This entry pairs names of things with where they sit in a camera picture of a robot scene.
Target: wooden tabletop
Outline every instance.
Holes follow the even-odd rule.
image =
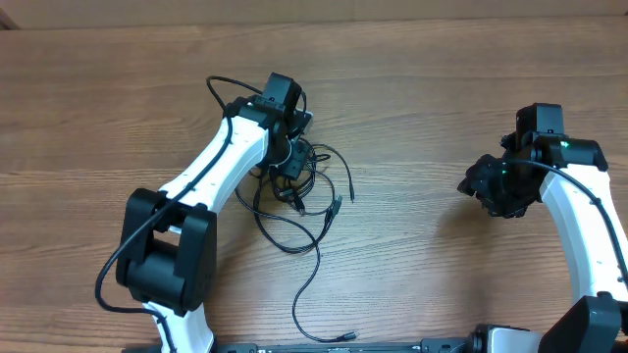
[[[304,87],[309,139],[336,147],[355,183],[351,204],[340,161],[326,165],[345,202],[297,307],[305,329],[374,342],[478,323],[550,328],[571,290],[545,206],[492,219],[455,188],[480,156],[501,154],[519,108],[558,103],[567,133],[601,144],[628,222],[627,32],[625,17],[0,32],[0,351],[115,352],[158,339],[149,317],[106,313],[93,298],[127,198],[178,175],[212,139],[221,114],[206,76],[262,86],[270,72]],[[227,100],[247,93],[218,89]],[[317,185],[312,208],[329,202]],[[233,197],[218,229],[205,303],[218,339],[308,343],[290,306],[314,254],[280,252]],[[104,295],[138,306],[113,276]]]

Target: wooden table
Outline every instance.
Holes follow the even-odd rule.
[[[492,219],[455,188],[481,155],[501,154],[517,109],[559,103],[571,136],[602,145],[627,222],[627,32],[622,17],[0,32],[0,350],[115,352],[158,339],[149,317],[105,313],[93,298],[126,200],[213,137],[207,75],[261,86],[270,72],[305,88],[309,138],[339,149],[357,194],[299,301],[307,330],[374,342],[466,335],[480,322],[550,328],[571,294],[546,208]],[[348,200],[341,163],[327,172]],[[310,202],[328,193],[321,184]],[[219,246],[206,302],[217,337],[307,343],[290,305],[314,255],[281,253],[233,198]],[[110,302],[137,305],[113,276],[105,287]]]

